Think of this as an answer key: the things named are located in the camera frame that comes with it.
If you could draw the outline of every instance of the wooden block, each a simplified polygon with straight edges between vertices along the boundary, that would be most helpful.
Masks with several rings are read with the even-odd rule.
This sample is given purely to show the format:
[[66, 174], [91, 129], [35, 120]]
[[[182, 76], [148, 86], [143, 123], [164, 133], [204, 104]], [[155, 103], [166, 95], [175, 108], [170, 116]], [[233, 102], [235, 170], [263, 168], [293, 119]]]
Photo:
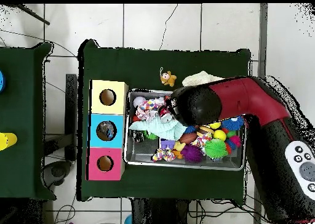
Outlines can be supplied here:
[[[116, 134], [110, 141], [101, 140], [97, 135], [97, 127], [101, 122], [111, 122], [116, 128]], [[105, 148], [122, 148], [124, 145], [124, 126], [125, 116], [114, 114], [91, 114], [90, 125], [90, 147], [105, 147]]]
[[90, 148], [86, 180], [119, 181], [125, 170], [122, 148]]
[[[124, 82], [92, 80], [92, 83], [90, 83], [90, 85], [92, 85], [92, 99], [90, 99], [92, 113], [120, 115], [125, 114], [128, 86]], [[106, 90], [107, 92], [110, 90], [110, 93], [114, 94], [113, 103], [108, 103], [106, 102], [106, 100], [104, 100], [104, 98], [102, 98], [102, 92], [104, 90]]]

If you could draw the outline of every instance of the green mat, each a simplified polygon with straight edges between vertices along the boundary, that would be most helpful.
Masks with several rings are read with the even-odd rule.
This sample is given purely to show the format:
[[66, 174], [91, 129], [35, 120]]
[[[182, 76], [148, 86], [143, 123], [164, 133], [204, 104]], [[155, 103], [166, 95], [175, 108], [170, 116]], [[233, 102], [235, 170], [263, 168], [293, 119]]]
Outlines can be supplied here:
[[31, 49], [0, 48], [6, 88], [0, 93], [0, 132], [13, 132], [17, 143], [0, 151], [0, 197], [55, 199], [42, 185], [42, 65], [52, 45]]
[[[223, 78], [247, 76], [250, 52], [182, 52], [99, 48], [93, 40], [79, 49], [78, 197], [137, 197], [178, 199], [234, 199], [242, 203], [244, 169], [199, 170], [174, 167], [133, 166], [126, 164], [121, 181], [85, 180], [89, 80], [123, 81], [129, 89], [174, 90], [183, 79], [204, 70]], [[177, 76], [173, 88], [161, 83], [159, 70]]]

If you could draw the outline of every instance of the light blue cloth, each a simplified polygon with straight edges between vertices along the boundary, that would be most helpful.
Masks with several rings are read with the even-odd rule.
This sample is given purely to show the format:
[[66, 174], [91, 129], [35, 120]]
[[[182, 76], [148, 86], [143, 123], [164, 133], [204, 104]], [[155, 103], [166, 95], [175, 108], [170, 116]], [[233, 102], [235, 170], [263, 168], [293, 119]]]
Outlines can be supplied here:
[[163, 123], [161, 122], [159, 116], [156, 116], [151, 122], [133, 122], [132, 125], [129, 127], [130, 130], [147, 130], [148, 132], [151, 132], [160, 138], [175, 141], [184, 134], [186, 128], [186, 126], [183, 126], [175, 119], [172, 119], [170, 122]]

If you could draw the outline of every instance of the yellow object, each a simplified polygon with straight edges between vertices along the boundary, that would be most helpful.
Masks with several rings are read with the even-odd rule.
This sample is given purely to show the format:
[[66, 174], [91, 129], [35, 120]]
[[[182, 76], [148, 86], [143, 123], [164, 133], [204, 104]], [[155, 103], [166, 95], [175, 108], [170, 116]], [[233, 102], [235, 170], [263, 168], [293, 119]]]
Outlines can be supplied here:
[[17, 142], [17, 136], [13, 133], [0, 133], [0, 151], [14, 145]]
[[[109, 89], [114, 92], [114, 103], [104, 105], [100, 100], [101, 93]], [[126, 111], [128, 86], [124, 82], [92, 80], [92, 113], [93, 114], [119, 114], [124, 115]]]
[[177, 151], [181, 151], [182, 149], [184, 149], [186, 143], [180, 143], [180, 141], [176, 141], [175, 145], [174, 145], [174, 149]]
[[226, 134], [222, 130], [216, 130], [213, 134], [213, 137], [216, 139], [220, 139], [222, 141], [225, 141]]
[[212, 129], [218, 129], [221, 126], [221, 122], [214, 122], [213, 124], [209, 124]]
[[209, 127], [206, 126], [199, 126], [199, 129], [206, 131], [208, 133], [214, 134], [214, 131], [212, 129], [210, 129]]

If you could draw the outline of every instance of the round hole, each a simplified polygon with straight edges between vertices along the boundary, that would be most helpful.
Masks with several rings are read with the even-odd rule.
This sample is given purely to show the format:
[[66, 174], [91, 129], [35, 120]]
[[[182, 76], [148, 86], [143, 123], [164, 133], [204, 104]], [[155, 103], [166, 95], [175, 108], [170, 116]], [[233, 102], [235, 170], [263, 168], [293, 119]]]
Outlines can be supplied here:
[[102, 156], [97, 160], [97, 167], [102, 172], [108, 172], [113, 168], [114, 161], [110, 156]]
[[100, 101], [103, 105], [113, 105], [116, 101], [116, 94], [111, 89], [105, 89], [100, 93]]
[[112, 141], [117, 134], [117, 128], [111, 121], [100, 122], [96, 128], [96, 134], [102, 141]]

